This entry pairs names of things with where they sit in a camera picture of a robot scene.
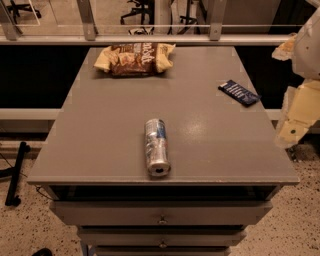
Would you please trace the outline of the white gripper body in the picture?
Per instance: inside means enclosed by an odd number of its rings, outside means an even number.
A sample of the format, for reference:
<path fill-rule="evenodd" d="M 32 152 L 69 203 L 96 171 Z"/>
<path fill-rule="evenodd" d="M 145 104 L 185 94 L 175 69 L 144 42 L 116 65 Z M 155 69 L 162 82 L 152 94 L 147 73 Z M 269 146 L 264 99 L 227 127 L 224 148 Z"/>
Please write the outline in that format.
<path fill-rule="evenodd" d="M 320 119 L 320 81 L 305 80 L 284 94 L 276 126 L 275 144 L 283 149 L 296 145 Z"/>

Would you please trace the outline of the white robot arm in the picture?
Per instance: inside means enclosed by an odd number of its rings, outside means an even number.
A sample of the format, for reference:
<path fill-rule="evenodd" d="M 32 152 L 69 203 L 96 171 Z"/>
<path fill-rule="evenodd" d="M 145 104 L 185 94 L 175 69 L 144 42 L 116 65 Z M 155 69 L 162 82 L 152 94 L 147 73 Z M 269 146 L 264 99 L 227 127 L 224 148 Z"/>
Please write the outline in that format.
<path fill-rule="evenodd" d="M 289 86 L 284 94 L 275 144 L 286 149 L 296 145 L 320 119 L 320 7 L 272 57 L 291 59 L 293 72 L 304 78 L 301 85 Z"/>

